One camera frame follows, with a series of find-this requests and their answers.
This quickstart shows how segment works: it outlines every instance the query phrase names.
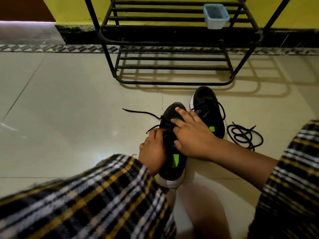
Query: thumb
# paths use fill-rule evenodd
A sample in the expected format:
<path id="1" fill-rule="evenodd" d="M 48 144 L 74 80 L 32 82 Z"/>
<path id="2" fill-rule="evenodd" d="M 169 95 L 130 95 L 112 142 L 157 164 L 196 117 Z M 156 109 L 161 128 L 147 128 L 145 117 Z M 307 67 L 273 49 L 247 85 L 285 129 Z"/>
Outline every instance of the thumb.
<path id="1" fill-rule="evenodd" d="M 181 143 L 180 143 L 178 140 L 175 140 L 175 141 L 174 141 L 174 144 L 175 144 L 177 150 L 182 153 L 183 147 L 181 146 Z"/>

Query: white sole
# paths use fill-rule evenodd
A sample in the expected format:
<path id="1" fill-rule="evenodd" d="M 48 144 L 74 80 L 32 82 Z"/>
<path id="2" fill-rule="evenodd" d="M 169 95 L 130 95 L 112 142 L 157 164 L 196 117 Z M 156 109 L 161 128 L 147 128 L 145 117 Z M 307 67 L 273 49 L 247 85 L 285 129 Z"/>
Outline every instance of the white sole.
<path id="1" fill-rule="evenodd" d="M 190 99 L 189 109 L 194 109 L 194 95 L 195 95 L 195 92 L 194 92 L 194 94 L 192 95 L 192 98 Z"/>
<path id="2" fill-rule="evenodd" d="M 159 174 L 155 175 L 155 180 L 160 186 L 164 188 L 174 189 L 181 185 L 181 183 L 183 182 L 184 176 L 185 176 L 185 169 L 183 173 L 181 174 L 181 177 L 179 177 L 177 180 L 173 180 L 173 181 L 166 180 L 166 179 L 163 179 Z"/>

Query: yellow wall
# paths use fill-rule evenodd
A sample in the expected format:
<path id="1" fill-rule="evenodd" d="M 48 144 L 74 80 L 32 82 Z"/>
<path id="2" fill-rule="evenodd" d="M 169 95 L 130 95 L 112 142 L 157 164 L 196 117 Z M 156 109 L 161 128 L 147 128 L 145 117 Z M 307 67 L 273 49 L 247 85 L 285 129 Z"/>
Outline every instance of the yellow wall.
<path id="1" fill-rule="evenodd" d="M 235 1 L 235 0 L 189 0 Z M 264 27 L 282 0 L 247 0 L 247 6 L 260 27 Z M 57 24 L 92 24 L 84 0 L 44 0 Z M 92 0 L 100 22 L 104 19 L 110 0 Z M 319 28 L 319 0 L 291 0 L 274 23 L 274 28 Z"/>

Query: finger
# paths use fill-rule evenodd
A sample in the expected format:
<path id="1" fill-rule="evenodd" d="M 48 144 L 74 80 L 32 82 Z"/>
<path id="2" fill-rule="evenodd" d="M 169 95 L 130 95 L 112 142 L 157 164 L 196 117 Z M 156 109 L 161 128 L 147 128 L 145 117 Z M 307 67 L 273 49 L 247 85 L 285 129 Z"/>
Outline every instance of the finger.
<path id="1" fill-rule="evenodd" d="M 178 136 L 179 131 L 180 131 L 180 128 L 179 128 L 179 127 L 176 126 L 176 127 L 173 128 L 173 132 L 174 132 L 174 134 L 175 134 L 176 136 Z"/>
<path id="2" fill-rule="evenodd" d="M 175 140 L 174 144 L 175 144 L 175 147 L 177 148 L 177 150 L 182 152 L 183 147 L 181 146 L 181 143 L 178 140 Z"/>
<path id="3" fill-rule="evenodd" d="M 187 111 L 183 110 L 182 108 L 175 108 L 175 111 L 178 112 L 178 114 L 181 115 L 181 117 L 183 117 L 185 122 L 193 122 L 194 120 L 192 119 L 192 117 L 187 113 Z"/>
<path id="4" fill-rule="evenodd" d="M 155 139 L 155 134 L 156 134 L 156 131 L 157 131 L 158 128 L 154 128 L 150 131 L 148 137 L 149 137 L 149 140 L 154 140 Z"/>
<path id="5" fill-rule="evenodd" d="M 193 112 L 192 110 L 189 110 L 187 113 L 193 118 L 193 120 L 194 120 L 195 122 L 201 122 L 201 121 L 202 121 L 202 120 L 199 118 L 199 116 L 198 116 L 195 112 Z"/>
<path id="6" fill-rule="evenodd" d="M 183 125 L 185 124 L 185 122 L 181 119 L 172 119 L 171 122 L 173 122 L 178 127 L 183 127 Z"/>
<path id="7" fill-rule="evenodd" d="M 165 131 L 166 131 L 166 129 L 159 128 L 159 129 L 156 131 L 155 140 L 162 141 L 162 140 L 163 140 L 163 132 L 165 132 Z"/>

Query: forearm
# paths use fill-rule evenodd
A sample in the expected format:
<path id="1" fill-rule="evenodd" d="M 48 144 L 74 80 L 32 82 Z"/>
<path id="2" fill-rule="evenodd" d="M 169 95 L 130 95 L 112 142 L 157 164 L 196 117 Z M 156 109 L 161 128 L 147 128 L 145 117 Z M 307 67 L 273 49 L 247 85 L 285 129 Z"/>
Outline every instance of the forearm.
<path id="1" fill-rule="evenodd" d="M 221 140 L 219 152 L 216 147 L 209 153 L 209 160 L 238 175 L 262 190 L 278 161 L 250 151 L 232 142 Z"/>

